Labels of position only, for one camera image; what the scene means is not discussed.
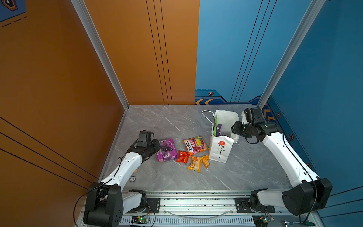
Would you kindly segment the purple grape candy bag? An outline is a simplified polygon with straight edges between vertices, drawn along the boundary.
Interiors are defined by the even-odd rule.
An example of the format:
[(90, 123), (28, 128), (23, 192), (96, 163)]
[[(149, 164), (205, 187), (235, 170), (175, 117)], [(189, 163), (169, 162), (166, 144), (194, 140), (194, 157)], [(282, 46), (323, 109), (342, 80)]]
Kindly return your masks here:
[(157, 160), (165, 162), (169, 160), (177, 160), (179, 153), (176, 150), (174, 140), (172, 138), (159, 142), (161, 149), (157, 152)]

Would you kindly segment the white paper bag with flowers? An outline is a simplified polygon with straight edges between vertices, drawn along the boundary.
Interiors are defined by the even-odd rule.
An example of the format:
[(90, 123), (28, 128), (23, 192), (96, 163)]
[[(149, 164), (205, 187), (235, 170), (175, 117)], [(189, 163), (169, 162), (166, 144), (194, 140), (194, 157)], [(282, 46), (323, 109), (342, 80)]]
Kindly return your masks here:
[[(210, 143), (209, 143), (209, 158), (210, 160), (220, 163), (226, 163), (232, 147), (238, 142), (239, 136), (233, 134), (231, 127), (236, 121), (239, 121), (239, 116), (236, 112), (216, 110), (215, 112), (203, 110), (202, 115), (212, 124)], [(221, 124), (221, 136), (213, 135), (214, 118), (217, 117), (217, 124)]]

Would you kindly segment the purple snack bag white label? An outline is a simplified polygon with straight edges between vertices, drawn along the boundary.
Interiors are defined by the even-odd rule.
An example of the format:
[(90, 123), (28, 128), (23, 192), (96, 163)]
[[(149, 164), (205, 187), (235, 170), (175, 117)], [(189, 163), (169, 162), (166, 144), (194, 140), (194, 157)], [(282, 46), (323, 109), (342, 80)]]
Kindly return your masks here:
[(215, 128), (215, 136), (216, 137), (220, 137), (221, 136), (221, 128), (222, 128), (222, 125), (221, 124), (218, 124)]

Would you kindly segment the red snack packet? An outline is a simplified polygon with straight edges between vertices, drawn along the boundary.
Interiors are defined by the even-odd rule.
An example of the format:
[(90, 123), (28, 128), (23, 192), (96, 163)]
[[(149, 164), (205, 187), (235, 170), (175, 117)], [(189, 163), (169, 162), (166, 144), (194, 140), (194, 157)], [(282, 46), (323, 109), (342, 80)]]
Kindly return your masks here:
[(179, 151), (179, 157), (176, 160), (176, 162), (187, 164), (189, 157), (190, 157), (190, 155), (187, 151)]

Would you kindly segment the colourful candy bag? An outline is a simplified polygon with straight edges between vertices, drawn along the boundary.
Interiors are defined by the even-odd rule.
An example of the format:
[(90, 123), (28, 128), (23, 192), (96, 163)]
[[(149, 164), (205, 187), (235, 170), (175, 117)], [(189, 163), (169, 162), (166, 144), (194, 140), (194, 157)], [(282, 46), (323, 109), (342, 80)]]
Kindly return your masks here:
[(196, 137), (192, 137), (192, 138), (183, 140), (183, 143), (190, 156), (193, 156), (197, 153), (209, 150), (207, 143), (201, 136), (196, 136)]

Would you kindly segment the large green chips bag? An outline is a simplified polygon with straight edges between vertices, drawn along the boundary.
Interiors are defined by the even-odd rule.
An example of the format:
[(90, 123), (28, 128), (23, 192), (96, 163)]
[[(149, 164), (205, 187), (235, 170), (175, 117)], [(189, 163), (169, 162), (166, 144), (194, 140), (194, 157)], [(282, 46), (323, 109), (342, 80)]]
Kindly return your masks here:
[(217, 117), (214, 118), (214, 125), (213, 125), (213, 135), (216, 137), (216, 130), (217, 130)]

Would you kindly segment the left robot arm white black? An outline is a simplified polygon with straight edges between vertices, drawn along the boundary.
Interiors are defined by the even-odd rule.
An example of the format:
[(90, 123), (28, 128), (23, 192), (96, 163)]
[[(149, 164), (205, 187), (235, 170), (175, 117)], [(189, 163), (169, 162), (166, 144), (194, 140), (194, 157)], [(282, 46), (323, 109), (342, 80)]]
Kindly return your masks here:
[(84, 224), (98, 227), (117, 227), (124, 214), (131, 210), (142, 212), (147, 207), (143, 190), (123, 193), (126, 183), (143, 162), (161, 149), (157, 139), (149, 142), (136, 140), (121, 158), (118, 167), (100, 183), (92, 183), (84, 210)]

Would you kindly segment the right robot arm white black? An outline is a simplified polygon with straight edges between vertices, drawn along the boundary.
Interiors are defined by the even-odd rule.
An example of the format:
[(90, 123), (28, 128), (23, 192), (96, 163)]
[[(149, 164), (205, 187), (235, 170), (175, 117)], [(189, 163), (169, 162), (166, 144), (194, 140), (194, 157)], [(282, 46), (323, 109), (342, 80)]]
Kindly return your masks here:
[(326, 207), (333, 188), (332, 183), (327, 178), (320, 178), (304, 163), (276, 124), (243, 124), (237, 121), (231, 130), (245, 138), (255, 136), (262, 142), (277, 159), (292, 185), (288, 191), (252, 191), (249, 199), (251, 210), (259, 212), (267, 206), (282, 207), (298, 216)]

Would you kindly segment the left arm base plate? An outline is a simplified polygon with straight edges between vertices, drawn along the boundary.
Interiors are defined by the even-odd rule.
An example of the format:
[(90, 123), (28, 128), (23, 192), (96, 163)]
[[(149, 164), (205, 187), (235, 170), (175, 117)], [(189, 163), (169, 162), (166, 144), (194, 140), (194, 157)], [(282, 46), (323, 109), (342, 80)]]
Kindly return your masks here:
[(161, 202), (160, 198), (147, 198), (145, 207), (139, 207), (139, 208), (132, 209), (128, 212), (128, 214), (148, 213), (149, 208), (151, 209), (152, 213), (157, 214), (160, 211), (160, 202)]

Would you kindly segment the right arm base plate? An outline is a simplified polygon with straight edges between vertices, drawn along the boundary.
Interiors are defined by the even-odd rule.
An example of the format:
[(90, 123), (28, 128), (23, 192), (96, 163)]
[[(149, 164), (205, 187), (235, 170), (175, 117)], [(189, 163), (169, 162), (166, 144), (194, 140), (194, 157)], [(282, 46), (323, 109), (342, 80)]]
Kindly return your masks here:
[(235, 198), (235, 207), (238, 213), (275, 213), (273, 206), (263, 206), (259, 202), (251, 201), (250, 198)]

